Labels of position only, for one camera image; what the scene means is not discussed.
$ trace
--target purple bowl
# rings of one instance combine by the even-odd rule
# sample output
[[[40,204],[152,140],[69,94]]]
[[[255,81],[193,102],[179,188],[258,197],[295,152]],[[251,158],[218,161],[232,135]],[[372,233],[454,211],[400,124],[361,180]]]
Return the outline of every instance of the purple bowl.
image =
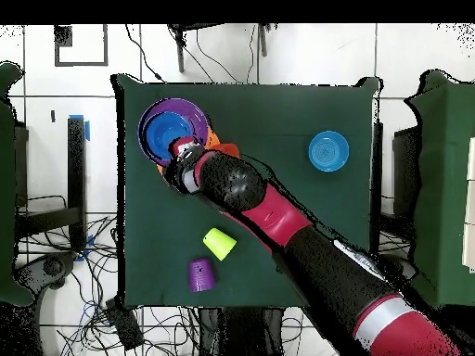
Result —
[[[203,146],[206,145],[209,127],[208,120],[201,109],[183,98],[164,98],[148,107],[148,109],[142,115],[140,122],[138,123],[138,134],[140,135],[140,133],[144,133],[146,124],[148,124],[150,119],[162,112],[173,112],[184,117],[191,125],[193,136],[197,138],[200,144]],[[139,145],[142,149],[142,152],[157,164],[161,166],[167,166],[170,163],[169,159],[159,159],[153,155],[150,155],[141,145],[140,138]]]
[[[201,258],[189,263],[188,284],[191,292],[207,291],[214,288],[215,281],[210,261]]]

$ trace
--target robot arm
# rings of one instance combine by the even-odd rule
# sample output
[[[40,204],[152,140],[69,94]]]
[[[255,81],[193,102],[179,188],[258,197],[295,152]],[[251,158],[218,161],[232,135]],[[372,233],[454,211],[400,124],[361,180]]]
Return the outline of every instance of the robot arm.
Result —
[[[176,162],[165,179],[182,192],[199,190],[257,235],[310,306],[329,311],[339,331],[359,341],[371,356],[461,354],[438,327],[337,248],[248,162],[205,151],[187,138],[175,142],[173,151]]]

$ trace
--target green panel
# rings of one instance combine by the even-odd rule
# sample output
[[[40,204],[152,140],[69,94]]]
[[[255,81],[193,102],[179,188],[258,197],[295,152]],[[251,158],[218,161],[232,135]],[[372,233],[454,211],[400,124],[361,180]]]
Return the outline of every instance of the green panel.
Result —
[[[415,289],[432,306],[475,305],[475,274],[462,265],[469,139],[475,136],[475,86],[428,74],[413,98],[422,121],[422,187],[415,211]]]
[[[15,247],[15,117],[6,98],[11,85],[21,78],[19,68],[9,62],[0,63],[0,158],[2,192],[0,192],[0,301],[24,306],[32,303],[28,289],[13,279]]]
[[[279,180],[326,225],[367,248],[372,97],[375,78],[360,87],[225,84],[144,84],[118,76],[125,102],[125,302],[194,306],[304,305],[261,243],[197,197],[166,186],[137,143],[141,114],[164,97],[181,97],[210,118],[221,142],[270,165]],[[350,157],[338,172],[308,159],[313,136],[343,134]],[[256,164],[261,171],[263,166]],[[213,227],[237,240],[224,261],[202,238]],[[187,265],[209,257],[215,289],[191,294]]]

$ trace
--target yellow-green cup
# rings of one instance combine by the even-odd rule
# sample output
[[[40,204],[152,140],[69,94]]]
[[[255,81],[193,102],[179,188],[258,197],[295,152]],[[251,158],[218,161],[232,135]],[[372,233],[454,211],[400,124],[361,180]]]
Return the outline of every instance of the yellow-green cup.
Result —
[[[208,234],[203,237],[203,243],[209,248],[219,261],[226,258],[229,251],[233,249],[236,240],[224,234],[219,229],[212,228]]]

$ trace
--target power strip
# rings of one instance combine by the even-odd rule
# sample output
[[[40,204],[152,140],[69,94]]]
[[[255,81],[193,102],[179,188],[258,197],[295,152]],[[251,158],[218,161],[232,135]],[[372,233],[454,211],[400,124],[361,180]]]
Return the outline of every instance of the power strip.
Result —
[[[121,303],[112,298],[106,301],[107,315],[110,326],[115,326],[117,336],[125,350],[133,350],[144,343],[144,334],[132,310],[126,309]]]

